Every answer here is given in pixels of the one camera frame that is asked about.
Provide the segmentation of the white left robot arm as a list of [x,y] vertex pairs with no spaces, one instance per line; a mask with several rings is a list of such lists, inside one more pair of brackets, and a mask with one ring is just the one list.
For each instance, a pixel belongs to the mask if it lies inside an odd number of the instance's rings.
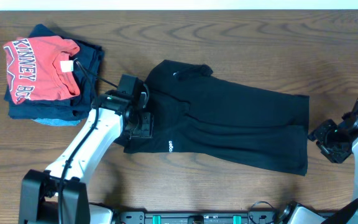
[[31,169],[22,179],[19,223],[114,223],[112,209],[88,200],[87,185],[115,140],[152,135],[148,100],[146,90],[99,95],[65,151],[44,171]]

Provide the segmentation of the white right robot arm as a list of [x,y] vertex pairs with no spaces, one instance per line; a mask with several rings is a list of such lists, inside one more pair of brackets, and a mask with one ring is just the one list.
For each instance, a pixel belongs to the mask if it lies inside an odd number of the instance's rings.
[[358,224],[358,98],[353,109],[342,116],[336,124],[328,119],[309,133],[321,153],[332,163],[341,164],[350,155],[354,156],[354,188],[352,201],[335,213],[314,212],[300,203],[287,205],[275,223],[354,223]]

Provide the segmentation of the black t-shirt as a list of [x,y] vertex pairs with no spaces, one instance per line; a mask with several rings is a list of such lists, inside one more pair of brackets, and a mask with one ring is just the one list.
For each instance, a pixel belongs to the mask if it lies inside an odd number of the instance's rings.
[[309,103],[218,79],[205,64],[164,60],[145,80],[151,138],[121,139],[134,154],[194,152],[296,175],[308,168]]

